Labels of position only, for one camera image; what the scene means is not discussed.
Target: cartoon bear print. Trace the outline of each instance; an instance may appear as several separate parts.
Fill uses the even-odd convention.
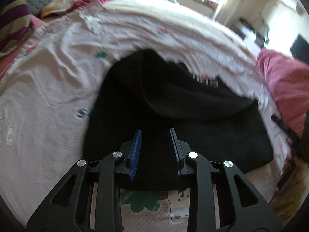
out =
[[[190,188],[168,191],[167,198],[171,204],[173,222],[180,222],[186,215],[189,215]]]

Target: black folded garment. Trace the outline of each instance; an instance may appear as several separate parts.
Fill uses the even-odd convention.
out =
[[[107,74],[89,120],[83,156],[101,160],[143,132],[131,189],[180,189],[168,130],[210,161],[230,160],[246,173],[273,159],[257,101],[234,94],[219,78],[194,78],[184,64],[141,50]]]

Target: wall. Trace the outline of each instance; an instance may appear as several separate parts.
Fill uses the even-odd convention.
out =
[[[268,0],[262,16],[269,24],[268,49],[292,56],[290,48],[298,34],[309,42],[309,15],[300,4],[300,14],[283,3]]]
[[[252,25],[261,18],[261,13],[268,0],[242,0],[234,13],[232,23],[240,17],[246,19]]]
[[[177,0],[180,5],[186,6],[192,10],[195,10],[204,16],[212,17],[214,10],[208,6],[196,1],[196,0]]]

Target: bed sheet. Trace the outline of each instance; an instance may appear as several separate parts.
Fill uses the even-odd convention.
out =
[[[259,100],[274,160],[246,175],[271,200],[288,146],[270,120],[278,111],[254,62],[213,21],[156,1],[95,1],[47,23],[35,31],[0,81],[0,194],[24,226],[81,158],[88,115],[111,65],[146,48],[165,60],[185,63],[194,74],[220,75],[238,95]],[[157,220],[145,222],[151,217],[147,209],[144,219],[132,213],[123,217],[130,225],[126,231],[186,231],[187,216],[173,221],[163,212],[171,207],[163,202],[158,199],[161,209],[153,213]],[[164,229],[156,225],[158,220]]]

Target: pink bed sheet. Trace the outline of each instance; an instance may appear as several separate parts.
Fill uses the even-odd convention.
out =
[[[309,65],[266,49],[258,55],[256,65],[283,121],[301,135],[309,110]]]
[[[31,17],[31,21],[33,23],[34,29],[37,29],[45,24],[45,22],[43,22],[39,18],[36,18],[33,15],[29,15],[29,16]],[[18,48],[15,51],[11,52],[10,54],[0,59],[0,80],[3,78],[7,69],[9,69],[9,67],[11,66],[13,60],[16,58],[16,56],[20,52],[20,49],[24,46],[24,43],[25,42],[21,43],[21,45],[18,46]]]

